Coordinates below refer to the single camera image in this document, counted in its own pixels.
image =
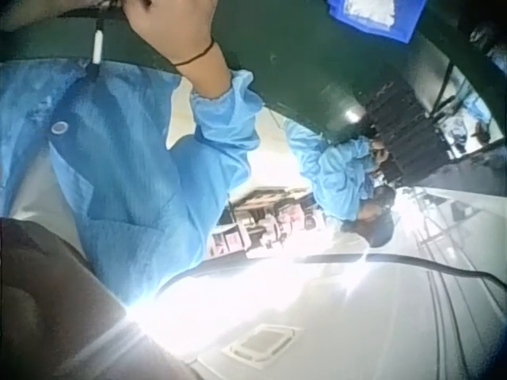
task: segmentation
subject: white floor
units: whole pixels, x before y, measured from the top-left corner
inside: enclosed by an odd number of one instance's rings
[[[190,89],[190,83],[183,80],[173,94],[167,146],[172,146],[180,137],[194,131],[195,124],[189,103]],[[261,146],[249,155],[251,178],[231,194],[231,201],[243,197],[256,188],[309,186],[309,183],[299,175],[297,161],[289,150],[284,133],[276,124],[276,122],[281,124],[283,119],[282,115],[267,108],[263,108],[257,116],[257,133],[261,138]]]

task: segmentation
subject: hand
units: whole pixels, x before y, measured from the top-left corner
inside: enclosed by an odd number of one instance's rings
[[[382,150],[382,149],[386,149],[386,146],[379,139],[373,139],[372,140],[372,148],[373,148],[373,150]]]
[[[389,158],[389,152],[385,149],[374,151],[375,162],[377,166],[380,166],[383,162]]]
[[[189,60],[211,42],[218,0],[124,0],[132,29],[171,63]]]
[[[124,0],[124,12],[141,38],[170,62],[181,63],[209,46],[217,2]],[[221,97],[231,87],[231,72],[218,44],[205,56],[177,69],[193,84],[194,90],[207,99]]]

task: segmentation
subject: snap button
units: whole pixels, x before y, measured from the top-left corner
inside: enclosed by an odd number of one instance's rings
[[[59,121],[58,123],[54,123],[51,127],[51,132],[55,135],[63,135],[69,129],[69,124],[64,121]]]

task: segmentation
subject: blue sleeve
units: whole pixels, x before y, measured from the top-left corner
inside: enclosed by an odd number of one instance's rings
[[[354,221],[360,210],[361,189],[371,168],[370,143],[365,137],[329,146],[320,158],[315,199],[328,215]]]
[[[191,105],[196,132],[181,138],[170,150],[189,217],[203,239],[216,226],[230,191],[248,179],[247,153],[260,143],[255,116],[262,101],[248,89],[253,78],[247,71],[233,73],[232,88],[217,100],[194,93]]]
[[[320,172],[318,160],[328,145],[326,140],[292,120],[285,121],[284,130],[288,145],[298,159],[301,175],[315,182]]]
[[[345,165],[353,159],[362,159],[370,155],[370,140],[364,136],[358,139],[349,140],[334,147],[339,161]]]

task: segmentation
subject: wrist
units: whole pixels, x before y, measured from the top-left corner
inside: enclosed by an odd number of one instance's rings
[[[231,72],[219,45],[215,43],[209,52],[176,69],[193,85],[202,97],[216,99],[231,88]]]

